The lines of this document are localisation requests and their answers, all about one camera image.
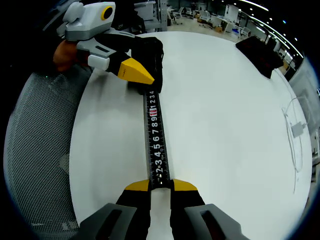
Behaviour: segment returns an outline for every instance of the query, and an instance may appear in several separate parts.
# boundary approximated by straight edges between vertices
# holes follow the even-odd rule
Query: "office floor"
[[[205,35],[216,36],[218,38],[226,39],[237,43],[240,41],[240,38],[233,36],[231,33],[225,32],[220,33],[215,31],[214,28],[211,28],[207,24],[197,22],[196,18],[187,18],[181,17],[176,19],[177,24],[171,23],[171,26],[168,26],[168,31],[181,31],[181,32],[193,32]]]

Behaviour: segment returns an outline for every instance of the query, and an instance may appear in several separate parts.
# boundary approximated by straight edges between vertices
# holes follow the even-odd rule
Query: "white table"
[[[171,178],[194,184],[241,224],[251,240],[285,239],[304,210],[311,180],[308,129],[293,140],[282,108],[295,97],[278,70],[261,75],[233,42],[190,32],[157,32],[163,43],[160,94]],[[306,122],[293,101],[290,122]],[[148,178],[143,97],[95,70],[76,114],[70,190],[80,223],[124,188]],[[172,239],[170,191],[152,192],[148,239]]]

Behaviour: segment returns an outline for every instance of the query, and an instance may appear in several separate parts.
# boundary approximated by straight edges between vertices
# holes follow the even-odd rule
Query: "gray wall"
[[[248,25],[246,27],[250,29],[251,36],[257,36],[259,39],[263,41],[266,39],[267,34],[263,33],[262,31],[259,31],[256,25],[251,20],[248,21]]]

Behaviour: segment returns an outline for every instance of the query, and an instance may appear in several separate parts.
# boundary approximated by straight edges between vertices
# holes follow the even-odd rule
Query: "white cable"
[[[285,87],[288,89],[288,92],[290,93],[291,97],[293,97],[293,95],[291,94],[291,91],[292,89],[290,89],[288,86],[287,86],[287,82],[285,82],[286,80],[284,80],[281,75],[276,72],[280,78],[282,79],[282,82],[283,84],[285,85]],[[297,173],[299,173],[302,168],[303,168],[303,152],[302,152],[302,141],[301,141],[301,136],[299,136],[299,142],[300,142],[300,149],[301,149],[301,168],[298,170],[297,169],[297,165],[296,165],[296,153],[295,153],[295,148],[293,147],[293,144],[294,144],[294,141],[293,141],[293,136],[291,135],[291,130],[290,130],[290,127],[289,127],[289,123],[288,123],[288,115],[287,115],[287,112],[288,112],[288,109],[291,105],[291,103],[295,100],[295,99],[305,99],[308,103],[309,103],[309,100],[305,97],[305,96],[299,96],[299,97],[294,97],[291,99],[291,101],[289,102],[286,110],[282,109],[282,112],[283,112],[283,115],[284,115],[284,118],[285,118],[285,122],[286,122],[286,133],[287,133],[287,136],[288,136],[288,140],[289,140],[289,145],[290,145],[290,150],[291,150],[291,156],[292,156],[292,163],[293,163],[293,167],[294,167],[294,187],[293,187],[293,194],[295,194],[296,192],[296,182],[297,182]],[[295,106],[293,105],[293,112],[294,112],[294,116],[295,116],[295,121],[298,122],[298,119],[297,119],[297,115],[296,115],[296,110],[295,110]],[[308,121],[306,123],[306,125],[308,125],[309,123],[309,120],[311,118],[311,113],[309,111],[309,118],[308,118]]]
[[[288,109],[289,109],[291,103],[292,103],[295,99],[304,99],[304,100],[306,100],[307,102],[309,102],[309,100],[308,100],[305,96],[297,96],[297,97],[295,97],[295,98],[292,98],[291,101],[290,101],[289,104],[288,104],[288,107],[287,107],[286,110],[285,110],[285,115],[287,115]],[[309,121],[310,121],[310,117],[311,117],[310,111],[308,111],[308,112],[309,112],[309,117],[308,117],[308,121],[306,122],[306,125],[308,125],[308,123],[309,123]]]

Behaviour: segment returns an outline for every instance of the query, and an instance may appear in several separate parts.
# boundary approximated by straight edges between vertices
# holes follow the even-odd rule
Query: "tape measure markings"
[[[159,94],[144,94],[145,137],[151,189],[170,188],[170,172]]]

